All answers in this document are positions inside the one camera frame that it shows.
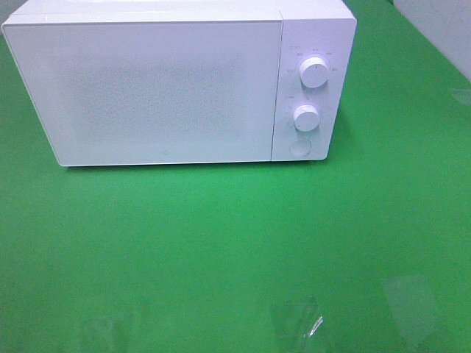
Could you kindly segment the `white microwave knob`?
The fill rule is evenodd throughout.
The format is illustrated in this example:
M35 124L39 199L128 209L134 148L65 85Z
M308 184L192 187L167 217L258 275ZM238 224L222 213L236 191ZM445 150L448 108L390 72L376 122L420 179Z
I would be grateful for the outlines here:
M319 88L328 80L329 66L320 56L311 56L303 60L299 67L301 83L307 88Z
M312 105L299 106L293 114L294 127L300 132L310 132L320 123L318 110Z

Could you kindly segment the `white microwave door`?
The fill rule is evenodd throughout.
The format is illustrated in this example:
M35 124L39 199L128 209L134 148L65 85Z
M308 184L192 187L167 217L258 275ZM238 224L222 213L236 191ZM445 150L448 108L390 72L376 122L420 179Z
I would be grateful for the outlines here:
M4 32L63 166L271 157L279 21Z

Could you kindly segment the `white microwave oven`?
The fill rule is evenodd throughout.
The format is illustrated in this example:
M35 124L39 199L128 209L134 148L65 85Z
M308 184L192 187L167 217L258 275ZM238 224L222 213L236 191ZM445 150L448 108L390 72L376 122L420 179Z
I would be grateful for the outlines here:
M1 30L66 167L323 160L343 1L27 1Z

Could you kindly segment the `clear tape patch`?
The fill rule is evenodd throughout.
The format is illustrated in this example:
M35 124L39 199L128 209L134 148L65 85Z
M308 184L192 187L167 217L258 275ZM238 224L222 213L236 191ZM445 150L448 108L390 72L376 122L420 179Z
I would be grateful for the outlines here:
M278 302L270 307L277 338L307 339L324 324L324 316L314 296Z
M381 280L387 305L408 346L417 346L439 328L441 313L431 286L422 274Z
M130 350L134 315L102 315L82 323L79 335L81 352L128 352Z

